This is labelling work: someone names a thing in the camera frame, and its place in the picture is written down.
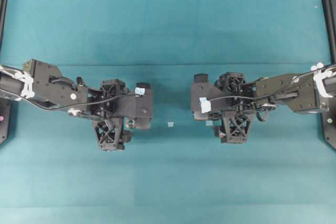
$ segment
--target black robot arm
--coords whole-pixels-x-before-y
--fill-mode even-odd
[[[93,89],[81,77],[75,83],[57,66],[34,59],[22,70],[0,65],[0,96],[91,120],[98,147],[105,151],[124,150],[124,143],[131,140],[124,118],[129,128],[149,129],[153,117],[153,90],[148,83],[137,83],[130,91],[124,82],[113,79]]]
[[[329,110],[336,94],[336,66],[319,63],[307,73],[287,73],[247,82],[243,73],[226,73],[212,85],[207,74],[196,74],[191,86],[195,120],[221,120],[215,135],[222,143],[244,143],[256,115],[264,122],[277,105],[301,114]]]

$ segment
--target cable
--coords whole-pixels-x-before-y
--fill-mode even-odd
[[[272,95],[274,95],[274,94],[276,94],[278,92],[281,92],[284,89],[289,88],[291,85],[293,85],[293,83],[295,83],[296,80],[298,80],[298,79],[300,79],[302,77],[305,77],[305,76],[307,76],[309,74],[315,73],[316,71],[319,71],[319,70],[322,70],[322,69],[324,69],[324,70],[330,70],[331,68],[335,68],[335,67],[336,67],[336,64],[333,64],[333,65],[325,66],[325,67],[317,69],[317,70],[312,70],[312,71],[309,71],[307,73],[300,74],[299,76],[294,77],[289,84],[287,84],[286,86],[284,86],[281,89],[278,89],[278,90],[274,91],[271,94],[265,94],[265,95],[261,95],[259,97],[242,97],[242,96],[239,96],[239,95],[228,95],[228,96],[223,96],[223,97],[212,98],[212,99],[209,99],[208,101],[211,102],[211,101],[215,101],[215,100],[219,100],[219,99],[227,99],[227,98],[240,98],[240,99],[248,99],[248,100],[258,100],[258,99],[270,97],[270,96],[272,96]]]
[[[100,104],[100,103],[105,103],[105,102],[109,102],[109,101],[116,100],[116,99],[119,99],[119,98],[124,98],[124,97],[142,97],[142,95],[138,95],[138,94],[122,94],[122,95],[116,95],[115,97],[111,97],[111,98],[101,100],[101,101],[96,101],[96,102],[82,102],[82,103],[74,103],[74,104],[71,104],[71,105],[61,106],[61,107],[57,107],[57,108],[48,108],[48,107],[44,107],[44,106],[42,106],[42,105],[40,105],[36,102],[33,102],[33,101],[31,101],[31,100],[29,100],[25,97],[22,97],[21,95],[18,95],[18,94],[15,94],[13,92],[4,90],[2,88],[0,88],[0,91],[5,92],[7,94],[14,95],[16,97],[20,97],[23,100],[25,100],[26,102],[29,102],[30,104],[34,105],[35,107],[38,107],[39,109],[42,109],[42,110],[45,110],[45,111],[57,111],[57,110],[63,110],[63,109],[66,109],[66,108],[71,108],[71,107],[74,107],[74,106]]]

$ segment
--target white sticker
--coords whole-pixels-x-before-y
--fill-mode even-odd
[[[214,126],[213,122],[212,121],[205,121],[205,126]]]
[[[135,94],[144,95],[146,89],[144,88],[135,88]]]
[[[199,101],[201,102],[202,113],[211,111],[211,102],[207,100],[206,97],[200,97]]]

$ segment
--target black metal frame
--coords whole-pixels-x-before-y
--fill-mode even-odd
[[[336,63],[336,0],[322,0],[331,62]],[[336,98],[329,99],[329,112],[322,113],[324,140],[336,149]]]
[[[4,31],[7,0],[0,0],[0,50],[2,45],[2,36]],[[0,144],[8,137],[11,102],[0,98]]]
[[[4,31],[7,0],[0,0],[0,49],[2,44],[2,34]]]

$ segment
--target teal cloth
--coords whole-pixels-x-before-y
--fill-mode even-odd
[[[14,105],[1,223],[336,222],[336,152],[318,115],[279,106],[225,145],[190,111],[195,73],[252,81],[329,61],[320,0],[8,0],[1,63],[30,58],[93,87],[150,82],[154,119],[106,153],[89,121]]]

